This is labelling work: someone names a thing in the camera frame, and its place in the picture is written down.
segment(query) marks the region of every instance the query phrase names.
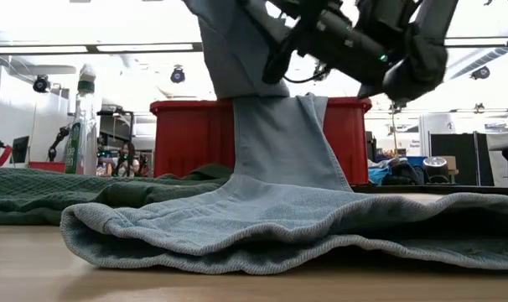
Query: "cable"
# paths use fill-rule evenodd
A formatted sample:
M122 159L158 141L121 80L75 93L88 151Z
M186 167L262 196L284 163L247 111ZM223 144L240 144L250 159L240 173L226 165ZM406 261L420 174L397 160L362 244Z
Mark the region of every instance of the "cable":
M399 157L399 153L397 152L397 137L396 137L396 106L392 103L391 105L391 127L393 128L394 134L394 155L396 158Z
M112 118L112 141L116 142L117 140L117 118Z
M33 117L33 127L32 130L30 130L30 141L29 141L29 162L30 160L30 148L33 145L34 140L34 128L36 127L36 112L38 111L38 100L34 100L34 117Z
M316 79L320 78L321 76L326 75L327 73L329 73L329 69L324 68L323 71L321 71L315 75L312 75L308 79L305 79L305 80L299 80L299 81L291 80L287 76L284 76L284 79L290 83L293 83L293 84L304 84L304 83L308 83L310 81L316 80Z

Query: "gray fabric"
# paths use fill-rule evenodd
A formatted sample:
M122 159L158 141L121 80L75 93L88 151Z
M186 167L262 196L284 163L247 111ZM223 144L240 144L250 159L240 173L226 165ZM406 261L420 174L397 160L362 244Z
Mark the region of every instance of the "gray fabric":
M280 273L351 245L508 269L508 197L461 193L423 205L351 192L322 133L325 103L236 100L237 163L228 183L141 209L71 206L60 225L66 246L100 267L197 273Z
M283 81L262 82L269 48L236 0L184 2L199 17L205 64L217 98L289 96Z

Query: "folded towel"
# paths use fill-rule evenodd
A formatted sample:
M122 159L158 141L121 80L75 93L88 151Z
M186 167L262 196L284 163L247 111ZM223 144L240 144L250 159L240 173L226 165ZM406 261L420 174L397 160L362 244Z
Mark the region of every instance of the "folded towel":
M508 196L420 204L353 193L323 135L327 99L234 101L236 169L218 190L141 209L62 213L66 246L105 268L281 273L336 247L508 269Z
M183 179L103 178L37 169L0 169L0 225L59 225L72 205L98 202L112 207L141 207L219 188L231 169L211 164Z

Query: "long hair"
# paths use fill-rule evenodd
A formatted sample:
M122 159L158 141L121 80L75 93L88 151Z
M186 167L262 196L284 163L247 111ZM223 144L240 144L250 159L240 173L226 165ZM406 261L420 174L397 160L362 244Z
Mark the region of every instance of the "long hair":
M122 166L123 162L125 160L127 160L127 163L128 163L128 167L132 167L133 166L133 160L135 159L135 145L133 143L124 143L124 145L122 146L122 149L123 147L127 146L127 150L128 151L128 154L127 154L127 159L125 159L125 157L123 155L125 154L119 154L120 156L118 156L118 164L116 167L114 167L114 175L118 175L118 171L120 170L120 167ZM127 177L131 176L131 169L127 169Z

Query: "towel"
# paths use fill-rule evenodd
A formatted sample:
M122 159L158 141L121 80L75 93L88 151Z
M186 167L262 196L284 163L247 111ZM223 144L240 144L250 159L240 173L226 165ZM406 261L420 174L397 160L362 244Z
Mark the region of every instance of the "towel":
M216 190L231 169L201 167L183 179L103 178L37 169L0 169L0 225L56 225L72 205L98 202L112 207L145 206Z
M368 175L370 176L370 181L376 185L382 185L382 180L385 176L390 174L390 167L386 166L384 168L368 168Z
M354 193L323 134L326 103L311 95L234 100L236 168L225 185L140 209L70 206L60 224L66 246L103 268L207 274L281 273L348 246L508 269L508 196L420 204Z
M263 67L270 49L238 1L184 3L199 17L205 64L217 98L289 96L283 81L276 85L263 83Z

